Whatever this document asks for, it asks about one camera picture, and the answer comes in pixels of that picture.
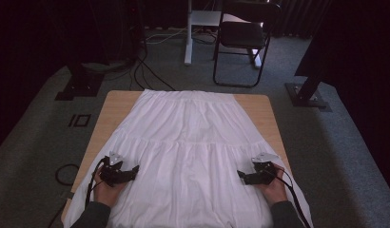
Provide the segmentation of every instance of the stand base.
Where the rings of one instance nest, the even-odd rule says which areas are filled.
[[[316,91],[309,100],[300,99],[297,95],[302,84],[284,84],[294,106],[317,107],[322,112],[332,112],[329,104],[322,100],[319,91]]]
[[[74,97],[96,97],[103,82],[104,74],[88,73],[88,76],[90,80],[82,87],[74,85],[72,76],[64,91],[56,95],[55,101],[72,101]]]

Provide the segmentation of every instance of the metal stand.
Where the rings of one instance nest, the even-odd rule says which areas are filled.
[[[331,112],[329,104],[322,100],[317,90],[320,82],[308,78],[304,84],[284,84],[294,106],[317,107],[322,112]]]

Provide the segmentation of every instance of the chair leg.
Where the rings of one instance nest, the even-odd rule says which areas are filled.
[[[213,52],[213,60],[217,58],[217,55],[219,53],[219,45],[220,45],[220,34],[218,33],[218,37],[215,41],[215,51]]]
[[[220,84],[216,80],[216,67],[218,65],[218,53],[219,53],[219,43],[217,43],[217,41],[216,41],[215,53],[213,54],[213,60],[215,61],[214,65],[213,65],[213,82],[217,85]]]
[[[260,82],[261,76],[263,75],[263,66],[265,65],[265,58],[266,58],[266,53],[268,52],[269,41],[270,41],[270,37],[268,37],[268,40],[266,41],[266,45],[265,45],[265,48],[263,51],[263,59],[261,60],[260,72],[258,73],[257,82],[253,85],[253,87],[256,86]]]

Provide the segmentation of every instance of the wooden table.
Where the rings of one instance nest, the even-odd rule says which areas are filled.
[[[74,193],[76,191],[98,152],[103,148],[104,144],[121,121],[127,116],[141,93],[141,91],[117,90],[108,93],[100,117],[94,127],[90,142],[88,143],[88,149],[83,157],[80,169],[71,188],[71,192]],[[268,97],[250,94],[235,94],[234,97],[246,111],[252,122],[257,126],[261,135],[272,146],[275,152],[281,156],[284,165],[286,165],[287,169],[290,171],[281,135]],[[62,220],[64,220],[66,216],[70,202],[71,200],[68,199],[62,214]]]

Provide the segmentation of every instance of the ruffled fabric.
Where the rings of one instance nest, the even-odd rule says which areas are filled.
[[[83,212],[90,172],[110,151],[124,158],[122,170],[139,164],[140,171],[112,208],[108,227],[272,226],[263,195],[244,185],[237,170],[253,173],[252,157],[275,152],[231,94],[145,90],[76,190],[65,227]]]

